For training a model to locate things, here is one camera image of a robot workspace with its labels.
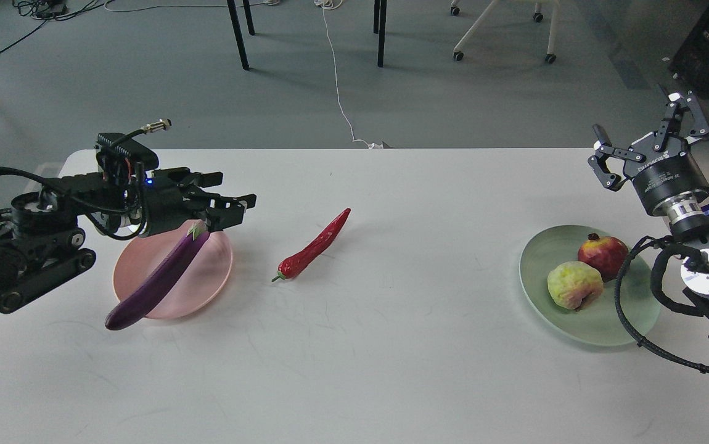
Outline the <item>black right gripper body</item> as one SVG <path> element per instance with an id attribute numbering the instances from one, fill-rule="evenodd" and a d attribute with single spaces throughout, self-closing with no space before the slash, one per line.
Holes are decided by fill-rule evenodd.
<path id="1" fill-rule="evenodd" d="M 662 202 L 692 194 L 697 202 L 709 197 L 709 183 L 691 154 L 688 140 L 670 137 L 656 151 L 654 136 L 645 136 L 631 148 L 643 156 L 629 160 L 629 179 L 642 207 L 650 216 L 661 216 Z"/>

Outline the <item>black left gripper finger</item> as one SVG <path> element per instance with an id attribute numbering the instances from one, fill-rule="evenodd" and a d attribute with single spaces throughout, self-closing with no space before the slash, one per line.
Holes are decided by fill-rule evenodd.
<path id="1" fill-rule="evenodd" d="M 222 185 L 224 174 L 220 171 L 200 173 L 191 170 L 177 170 L 170 173 L 171 187 L 179 192 L 205 189 Z"/>
<path id="2" fill-rule="evenodd" d="M 205 224 L 208 231 L 224 231 L 242 224 L 245 212 L 256 206 L 257 199 L 255 194 L 226 197 L 214 193 L 202 193 L 197 219 Z"/>

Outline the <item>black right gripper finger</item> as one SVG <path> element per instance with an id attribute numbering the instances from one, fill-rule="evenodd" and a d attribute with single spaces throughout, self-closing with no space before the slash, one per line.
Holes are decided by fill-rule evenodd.
<path id="1" fill-rule="evenodd" d="M 594 124 L 595 134 L 594 154 L 588 158 L 588 164 L 600 182 L 600 185 L 610 191 L 619 191 L 625 183 L 625 178 L 609 169 L 609 159 L 619 159 L 625 162 L 641 163 L 645 155 L 633 149 L 621 149 L 613 145 L 607 132 L 600 124 Z"/>
<path id="2" fill-rule="evenodd" d="M 654 132 L 654 152 L 673 149 L 673 139 L 678 139 L 677 150 L 687 150 L 693 144 L 709 141 L 709 115 L 693 90 L 670 91 L 657 84 L 657 90 L 666 99 L 661 123 Z"/>

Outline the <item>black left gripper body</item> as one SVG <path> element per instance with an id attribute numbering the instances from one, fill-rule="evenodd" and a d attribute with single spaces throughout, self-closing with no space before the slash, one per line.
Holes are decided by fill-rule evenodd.
<path id="1" fill-rule="evenodd" d="M 180 228 L 188 220 L 199 220 L 199 211 L 191 207 L 186 197 L 189 185 L 171 179 L 166 175 L 146 179 L 143 198 L 145 199 L 145 227 L 138 234 L 145 238 L 160 235 Z"/>

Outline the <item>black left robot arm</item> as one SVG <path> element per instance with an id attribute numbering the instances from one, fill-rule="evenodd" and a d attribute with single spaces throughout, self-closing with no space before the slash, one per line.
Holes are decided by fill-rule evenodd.
<path id="1" fill-rule="evenodd" d="M 160 119 L 129 134 L 99 134 L 93 173 L 46 179 L 0 166 L 0 176 L 19 176 L 41 186 L 0 210 L 0 313 L 19 310 L 95 264 L 96 254 L 83 245 L 81 216 L 115 240 L 160 235 L 188 220 L 209 231 L 242 224 L 245 211 L 256 205 L 255 194 L 209 193 L 208 187 L 223 182 L 222 173 L 160 169 L 157 154 L 135 141 L 170 126 L 171 121 Z"/>

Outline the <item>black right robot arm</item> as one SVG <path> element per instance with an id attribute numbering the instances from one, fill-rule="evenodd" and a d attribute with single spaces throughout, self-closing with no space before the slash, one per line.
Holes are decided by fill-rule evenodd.
<path id="1" fill-rule="evenodd" d="M 709 321 L 709 183 L 692 155 L 692 146 L 709 141 L 709 118 L 693 92 L 665 92 L 665 111 L 657 129 L 618 148 L 594 125 L 596 137 L 589 167 L 600 185 L 619 191 L 631 183 L 649 216 L 668 220 L 670 235 L 639 239 L 620 265 L 614 305 L 621 325 L 639 348 L 702 374 L 709 366 L 694 363 L 656 345 L 628 320 L 621 301 L 629 265 L 649 248 L 658 250 L 649 289 L 668 310 Z"/>

